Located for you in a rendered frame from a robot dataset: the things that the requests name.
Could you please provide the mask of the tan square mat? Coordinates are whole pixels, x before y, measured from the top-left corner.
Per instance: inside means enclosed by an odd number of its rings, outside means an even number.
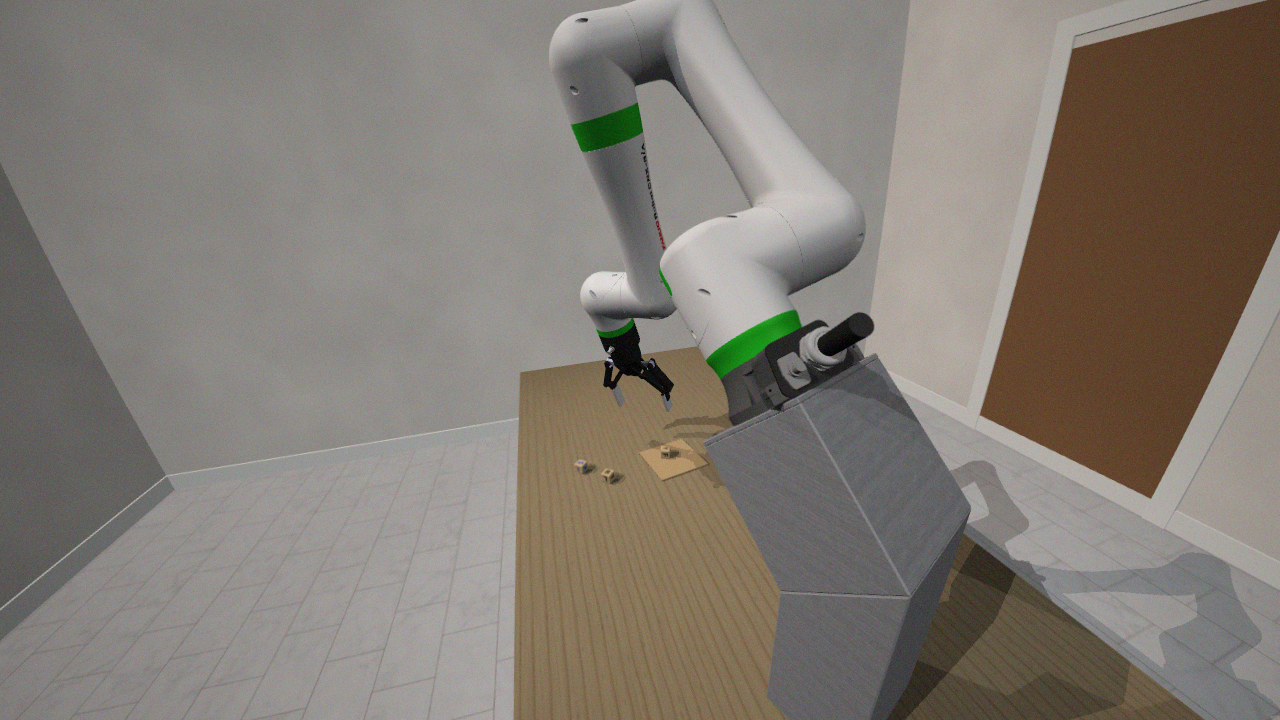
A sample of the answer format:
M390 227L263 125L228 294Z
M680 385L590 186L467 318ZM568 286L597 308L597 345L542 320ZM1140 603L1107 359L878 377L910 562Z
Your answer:
M669 459L660 457L660 446L669 446ZM652 470L657 473L657 477L659 477L660 480L668 480L669 478L678 477L708 465L708 462L684 439L677 439L660 446L639 452Z

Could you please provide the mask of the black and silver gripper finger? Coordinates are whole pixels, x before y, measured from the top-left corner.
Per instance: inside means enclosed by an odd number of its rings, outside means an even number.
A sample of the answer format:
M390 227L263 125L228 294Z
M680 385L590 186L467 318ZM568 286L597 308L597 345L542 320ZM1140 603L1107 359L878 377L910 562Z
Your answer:
M664 372L662 372L660 368L657 366L657 363L653 357L650 359L650 361L641 361L641 363L644 365L643 373L637 372L634 366L630 366L628 370L632 372L639 378L646 380L658 391L660 391L660 397L666 406L666 413L669 413L669 409L672 407L669 392L675 384L669 380L669 378L664 374Z
M605 365L605 377L604 377L604 384L603 386L604 387L611 387L611 389L613 391L613 395L614 395L614 398L616 398L618 406L622 407L622 405L625 404L625 396L622 395L622 391L620 389L620 384L617 384L617 383L618 383L621 375L623 375L623 373L626 370L626 366L621 366L618 374L614 377L614 380L611 380L613 366L614 366L614 363L613 363L612 357L607 357L604 365Z

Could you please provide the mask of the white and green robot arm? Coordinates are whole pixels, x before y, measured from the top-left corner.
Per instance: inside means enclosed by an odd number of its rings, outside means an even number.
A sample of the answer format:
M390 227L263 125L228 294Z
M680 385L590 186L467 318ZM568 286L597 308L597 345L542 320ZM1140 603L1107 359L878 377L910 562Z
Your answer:
M605 354L639 345L634 318L677 309L724 386L733 427L864 359L856 343L874 331L870 316L801 325L787 296L852 263L864 211L774 106L713 0L570 15L549 61L625 263L588 277L580 293ZM657 79L696 113L751 206L694 225L667 250L635 91Z

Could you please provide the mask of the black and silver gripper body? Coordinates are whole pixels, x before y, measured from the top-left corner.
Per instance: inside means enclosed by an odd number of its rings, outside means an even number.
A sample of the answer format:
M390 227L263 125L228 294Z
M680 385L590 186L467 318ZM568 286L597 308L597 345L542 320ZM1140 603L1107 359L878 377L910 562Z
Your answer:
M611 357L612 357L612 360L614 363L614 366L617 366L618 369L621 369L621 366L627 365L626 370L625 370L625 375L635 375L632 372L628 370L630 366L634 366L640 373L643 372L643 366L644 365L643 365L641 361L644 361L644 360L641 357L641 351L639 348L639 345L632 351L630 351L628 354L611 355ZM632 363L632 364L630 364L630 363ZM621 365L621 366L618 366L618 365Z

